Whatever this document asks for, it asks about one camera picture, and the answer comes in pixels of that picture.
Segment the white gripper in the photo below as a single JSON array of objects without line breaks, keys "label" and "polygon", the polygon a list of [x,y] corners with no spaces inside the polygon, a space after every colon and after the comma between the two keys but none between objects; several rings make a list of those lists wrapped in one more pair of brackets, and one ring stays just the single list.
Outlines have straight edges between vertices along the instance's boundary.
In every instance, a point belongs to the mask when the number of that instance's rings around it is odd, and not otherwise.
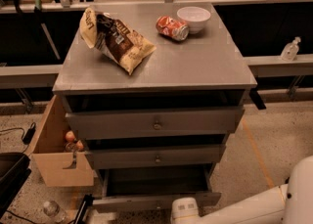
[{"label": "white gripper", "polygon": [[182,198],[172,203],[171,224],[195,224],[199,219],[199,208],[194,198]]}]

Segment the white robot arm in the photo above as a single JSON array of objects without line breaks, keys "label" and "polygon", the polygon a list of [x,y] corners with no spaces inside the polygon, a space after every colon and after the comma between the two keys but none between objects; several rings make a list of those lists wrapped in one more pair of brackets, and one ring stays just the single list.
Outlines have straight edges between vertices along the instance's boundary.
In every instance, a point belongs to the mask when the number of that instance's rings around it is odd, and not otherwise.
[{"label": "white robot arm", "polygon": [[313,157],[301,160],[288,184],[200,216],[194,198],[172,203],[171,224],[313,224]]}]

